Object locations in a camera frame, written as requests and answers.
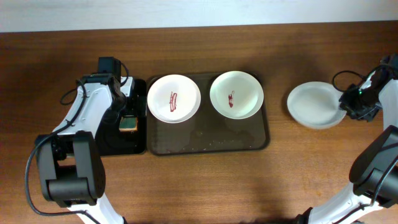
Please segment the green and orange sponge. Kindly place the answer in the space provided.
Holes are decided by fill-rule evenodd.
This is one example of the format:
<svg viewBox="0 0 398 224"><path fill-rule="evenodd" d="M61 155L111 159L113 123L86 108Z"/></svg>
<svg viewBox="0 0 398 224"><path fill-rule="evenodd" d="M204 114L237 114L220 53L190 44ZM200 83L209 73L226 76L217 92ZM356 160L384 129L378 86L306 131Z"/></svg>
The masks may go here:
<svg viewBox="0 0 398 224"><path fill-rule="evenodd" d="M134 116L123 116L119 123L120 132L135 132L138 130L138 120Z"/></svg>

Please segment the pale green plate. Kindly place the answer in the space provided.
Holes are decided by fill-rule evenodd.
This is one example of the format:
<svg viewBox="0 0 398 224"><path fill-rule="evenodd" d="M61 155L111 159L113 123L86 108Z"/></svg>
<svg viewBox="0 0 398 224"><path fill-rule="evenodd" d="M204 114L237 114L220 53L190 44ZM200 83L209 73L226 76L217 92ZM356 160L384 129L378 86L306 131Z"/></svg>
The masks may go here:
<svg viewBox="0 0 398 224"><path fill-rule="evenodd" d="M325 82L307 82L295 87L287 97L290 115L311 129L328 129L346 116L340 108L342 92Z"/></svg>

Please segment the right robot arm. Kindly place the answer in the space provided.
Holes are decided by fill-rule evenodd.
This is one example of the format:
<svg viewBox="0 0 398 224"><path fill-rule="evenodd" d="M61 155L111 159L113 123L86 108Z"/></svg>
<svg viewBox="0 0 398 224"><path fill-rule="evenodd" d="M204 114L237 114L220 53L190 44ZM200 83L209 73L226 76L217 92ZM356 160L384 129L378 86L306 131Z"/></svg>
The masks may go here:
<svg viewBox="0 0 398 224"><path fill-rule="evenodd" d="M293 223L354 223L397 203L397 54L384 57L360 79L345 90L334 82L307 82L288 95L293 119L312 129L330 128L345 116L372 121L383 113L383 132L354 161L349 184Z"/></svg>

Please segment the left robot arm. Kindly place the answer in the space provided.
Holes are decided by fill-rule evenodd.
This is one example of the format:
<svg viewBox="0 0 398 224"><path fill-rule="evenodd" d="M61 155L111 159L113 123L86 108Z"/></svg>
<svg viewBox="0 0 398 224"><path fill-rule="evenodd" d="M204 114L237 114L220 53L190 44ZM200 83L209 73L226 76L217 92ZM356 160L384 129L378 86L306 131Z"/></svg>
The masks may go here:
<svg viewBox="0 0 398 224"><path fill-rule="evenodd" d="M105 194L106 174L95 136L103 124L118 124L134 86L122 77L126 66L114 57L100 57L95 73L76 81L76 97L62 122L49 134L40 135L25 166L25 196L38 215L76 215L84 223L125 223ZM32 161L39 170L44 199L62 211L43 212L33 203L29 189Z"/></svg>

